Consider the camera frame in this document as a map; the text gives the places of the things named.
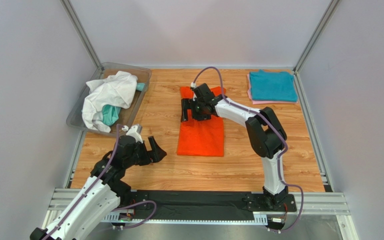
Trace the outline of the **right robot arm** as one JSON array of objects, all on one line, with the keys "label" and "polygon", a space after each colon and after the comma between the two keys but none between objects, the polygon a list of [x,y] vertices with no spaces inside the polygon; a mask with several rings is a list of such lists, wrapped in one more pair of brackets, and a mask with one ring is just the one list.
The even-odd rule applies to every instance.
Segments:
[{"label": "right robot arm", "polygon": [[190,89],[193,97],[181,100],[181,122],[188,122],[190,118],[208,121],[211,117],[219,117],[245,127],[252,149],[262,160],[263,193],[274,203],[284,200],[289,193],[283,182],[282,168],[287,135],[273,109],[252,108],[224,94],[215,95],[205,83],[191,83]]}]

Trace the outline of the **orange t-shirt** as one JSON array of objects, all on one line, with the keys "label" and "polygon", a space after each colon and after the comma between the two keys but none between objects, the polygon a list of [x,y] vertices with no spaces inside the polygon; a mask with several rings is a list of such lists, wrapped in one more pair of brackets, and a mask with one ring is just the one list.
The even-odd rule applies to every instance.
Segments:
[{"label": "orange t-shirt", "polygon": [[210,120],[190,118],[180,123],[176,153],[179,156],[223,157],[225,155],[224,121],[212,116]]}]

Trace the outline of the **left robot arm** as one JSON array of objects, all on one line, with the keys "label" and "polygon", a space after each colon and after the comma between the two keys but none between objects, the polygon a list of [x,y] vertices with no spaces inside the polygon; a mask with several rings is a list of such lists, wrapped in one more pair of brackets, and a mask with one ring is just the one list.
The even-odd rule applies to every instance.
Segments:
[{"label": "left robot arm", "polygon": [[121,179],[132,166],[160,162],[167,153],[153,136],[148,137],[150,149],[139,137],[122,135],[112,151],[98,161],[90,177],[65,210],[48,226],[32,231],[31,240],[84,240],[110,212],[131,209],[131,187]]}]

